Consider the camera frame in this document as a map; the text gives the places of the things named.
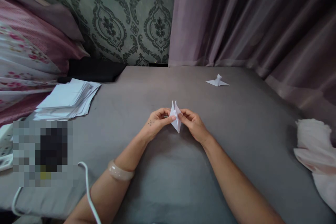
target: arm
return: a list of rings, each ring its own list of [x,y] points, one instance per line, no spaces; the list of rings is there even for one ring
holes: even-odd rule
[[[132,172],[136,169],[147,144],[154,139],[163,126],[175,120],[169,115],[169,108],[161,108],[151,113],[148,121],[136,137],[129,143],[114,163],[119,168]],[[116,180],[110,175],[108,169],[98,178],[90,189],[92,202],[97,210],[101,223],[111,223],[118,212],[121,202],[128,189],[130,181]],[[96,223],[87,195],[84,195],[75,209],[69,215],[68,223]]]
[[[268,204],[242,171],[233,163],[204,126],[199,115],[182,109],[179,118],[203,146],[224,198],[240,224],[281,223],[280,215]]]

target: forearm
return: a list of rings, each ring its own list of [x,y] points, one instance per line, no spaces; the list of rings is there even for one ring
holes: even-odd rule
[[[238,223],[284,223],[214,138],[207,139],[202,146]]]
[[[148,141],[136,136],[114,160],[115,165],[129,172],[134,171],[147,144]],[[129,184],[130,181],[116,180],[108,170],[93,184],[90,195],[101,223],[113,221]],[[87,195],[83,196],[65,223],[96,223]]]

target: bangle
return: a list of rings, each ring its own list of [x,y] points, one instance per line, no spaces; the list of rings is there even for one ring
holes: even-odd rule
[[[114,164],[114,160],[111,160],[107,166],[108,170],[112,177],[116,180],[128,181],[131,180],[134,176],[134,171],[125,171],[120,169]]]

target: gray mattress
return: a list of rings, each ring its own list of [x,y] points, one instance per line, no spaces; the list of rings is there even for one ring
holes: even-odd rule
[[[230,86],[205,81],[217,74]],[[160,107],[197,112],[206,127],[286,223],[335,223],[310,172],[293,154],[300,118],[254,72],[242,68],[129,66],[103,84],[87,116],[73,120],[73,161],[89,167],[92,185]],[[79,185],[23,188],[17,208],[65,219],[85,194]],[[0,176],[0,207],[17,190],[11,171]],[[166,126],[148,145],[115,223],[236,223],[201,146],[182,125]]]

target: pink curtain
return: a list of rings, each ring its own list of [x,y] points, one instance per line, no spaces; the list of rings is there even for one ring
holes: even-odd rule
[[[254,69],[336,138],[335,0],[175,0],[169,66]]]
[[[0,0],[0,126],[30,114],[87,55],[60,30],[15,0]]]

